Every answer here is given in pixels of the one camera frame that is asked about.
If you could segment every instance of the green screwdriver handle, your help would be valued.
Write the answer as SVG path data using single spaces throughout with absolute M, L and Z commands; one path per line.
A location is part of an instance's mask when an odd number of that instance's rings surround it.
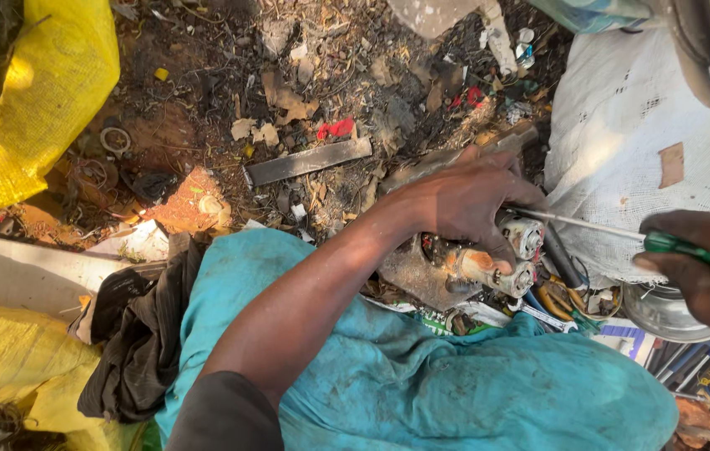
M 666 232 L 648 233 L 644 238 L 644 249 L 649 252 L 684 253 L 710 265 L 710 251 Z

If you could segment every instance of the black cloth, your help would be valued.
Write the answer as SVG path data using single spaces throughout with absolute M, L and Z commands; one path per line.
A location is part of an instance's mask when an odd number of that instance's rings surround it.
M 173 252 L 175 246 L 184 251 Z M 202 262 L 196 244 L 182 233 L 169 237 L 169 254 L 175 256 L 154 282 L 125 269 L 99 287 L 90 340 L 108 341 L 79 395 L 77 409 L 85 416 L 137 423 L 162 407 L 179 373 L 179 329 Z M 136 295 L 142 286 L 148 292 Z
M 188 390 L 166 451 L 284 449 L 277 412 L 237 372 L 214 372 Z

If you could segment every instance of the blue cloth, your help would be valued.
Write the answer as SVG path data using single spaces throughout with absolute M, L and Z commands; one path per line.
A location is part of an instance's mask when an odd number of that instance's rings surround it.
M 182 321 L 180 373 L 155 417 L 163 443 L 221 333 L 313 250 L 273 230 L 207 250 Z M 360 296 L 280 404 L 288 449 L 655 450 L 677 420 L 649 373 L 580 334 L 543 334 L 518 314 L 505 329 L 439 337 Z

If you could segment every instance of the red plastic scrap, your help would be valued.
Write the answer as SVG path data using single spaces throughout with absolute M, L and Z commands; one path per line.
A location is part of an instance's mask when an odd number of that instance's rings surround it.
M 327 137 L 328 134 L 332 134 L 333 137 L 342 137 L 344 135 L 352 133 L 352 127 L 354 126 L 355 121 L 352 119 L 352 117 L 341 119 L 333 125 L 330 125 L 325 122 L 321 126 L 321 128 L 319 128 L 319 132 L 316 134 L 316 138 L 324 139 Z
M 469 88 L 469 92 L 466 93 L 466 103 L 472 105 L 474 108 L 479 108 L 482 103 L 478 102 L 478 99 L 483 98 L 483 92 L 477 85 Z
M 460 106 L 460 94 L 458 94 L 457 96 L 455 96 L 454 99 L 452 99 L 452 103 L 450 104 L 449 107 L 447 107 L 447 111 L 449 111 L 453 108 L 456 108 L 458 106 Z

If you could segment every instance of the metal ring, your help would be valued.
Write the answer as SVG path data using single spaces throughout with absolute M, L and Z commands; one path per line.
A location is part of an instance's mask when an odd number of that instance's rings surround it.
M 112 147 L 110 147 L 110 145 L 107 143 L 107 139 L 106 139 L 107 133 L 110 133 L 110 132 L 119 132 L 120 134 L 122 134 L 124 136 L 124 139 L 126 139 L 126 145 L 124 146 L 123 149 L 113 149 Z M 119 157 L 121 156 L 122 153 L 129 150 L 129 146 L 132 145 L 132 138 L 129 137 L 129 133 L 127 133 L 126 131 L 122 130 L 121 128 L 117 128 L 117 127 L 108 127 L 108 128 L 105 128 L 104 130 L 102 130 L 101 135 L 99 135 L 99 140 L 101 141 L 101 147 L 105 148 L 105 150 L 107 150 L 107 151 L 110 151 L 110 152 L 116 154 Z

